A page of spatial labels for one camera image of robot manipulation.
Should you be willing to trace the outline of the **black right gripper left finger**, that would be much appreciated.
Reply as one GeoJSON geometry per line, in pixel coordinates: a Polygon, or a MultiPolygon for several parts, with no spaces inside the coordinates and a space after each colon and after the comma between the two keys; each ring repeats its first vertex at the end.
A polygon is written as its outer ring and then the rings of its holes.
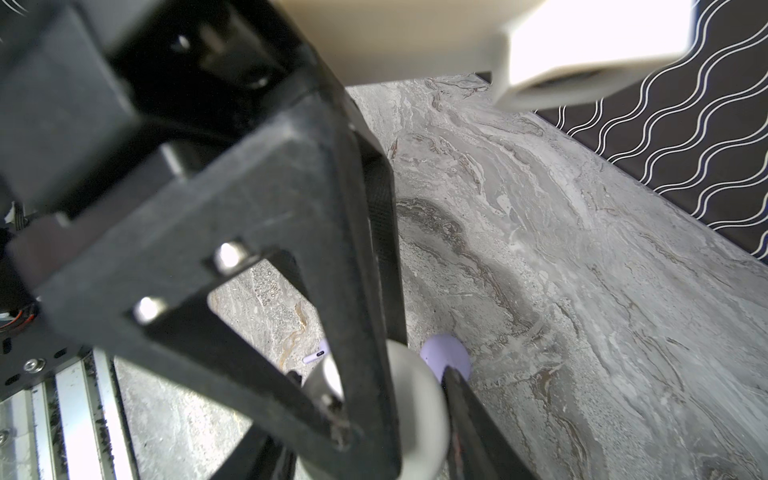
{"type": "Polygon", "coordinates": [[[265,427],[278,419],[275,407],[265,407],[211,479],[294,479],[296,454],[265,427]]]}

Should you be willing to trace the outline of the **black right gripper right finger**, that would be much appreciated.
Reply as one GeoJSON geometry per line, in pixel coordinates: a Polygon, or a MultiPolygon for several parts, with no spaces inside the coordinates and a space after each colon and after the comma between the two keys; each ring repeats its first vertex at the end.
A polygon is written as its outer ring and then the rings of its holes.
{"type": "Polygon", "coordinates": [[[442,386],[450,422],[451,479],[536,479],[457,369],[445,369],[442,386]]]}

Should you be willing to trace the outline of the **purple earbud charging case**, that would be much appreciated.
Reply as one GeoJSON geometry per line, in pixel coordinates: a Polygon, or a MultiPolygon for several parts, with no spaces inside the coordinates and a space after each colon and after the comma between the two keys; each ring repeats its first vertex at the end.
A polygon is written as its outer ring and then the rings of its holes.
{"type": "Polygon", "coordinates": [[[471,359],[464,344],[449,334],[436,334],[429,337],[422,345],[420,357],[435,375],[437,381],[443,381],[447,368],[457,370],[468,381],[471,375],[471,359]]]}

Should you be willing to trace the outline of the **white earbud charging case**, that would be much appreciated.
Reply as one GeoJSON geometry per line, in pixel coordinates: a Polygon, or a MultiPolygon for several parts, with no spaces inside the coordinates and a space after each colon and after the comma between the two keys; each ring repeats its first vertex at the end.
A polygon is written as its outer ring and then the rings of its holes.
{"type": "MultiPolygon", "coordinates": [[[[450,421],[443,388],[414,351],[387,340],[402,451],[397,479],[437,479],[450,444],[450,421]]],[[[343,387],[330,351],[310,372],[302,390],[323,407],[344,406],[343,387]]]]}

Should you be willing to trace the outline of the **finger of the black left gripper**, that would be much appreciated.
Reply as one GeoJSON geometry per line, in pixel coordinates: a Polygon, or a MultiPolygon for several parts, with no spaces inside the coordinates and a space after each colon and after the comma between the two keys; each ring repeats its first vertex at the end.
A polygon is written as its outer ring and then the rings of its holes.
{"type": "Polygon", "coordinates": [[[351,174],[360,205],[358,277],[307,284],[281,255],[247,260],[238,243],[216,258],[231,269],[202,285],[182,278],[106,275],[54,278],[25,291],[65,339],[115,360],[141,478],[204,474],[211,459],[265,407],[268,431],[334,479],[393,479],[402,455],[384,342],[405,338],[396,262],[391,170],[349,96],[342,98],[358,142],[351,174]],[[326,339],[344,406],[323,407],[302,390],[326,339]]]}

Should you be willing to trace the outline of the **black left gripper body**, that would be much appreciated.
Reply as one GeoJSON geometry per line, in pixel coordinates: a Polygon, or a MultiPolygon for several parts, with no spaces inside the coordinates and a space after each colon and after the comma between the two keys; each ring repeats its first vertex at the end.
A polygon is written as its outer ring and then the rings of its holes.
{"type": "Polygon", "coordinates": [[[7,249],[27,287],[205,285],[229,242],[307,284],[359,276],[342,88],[275,7],[41,1],[1,28],[1,177],[42,214],[7,249]]]}

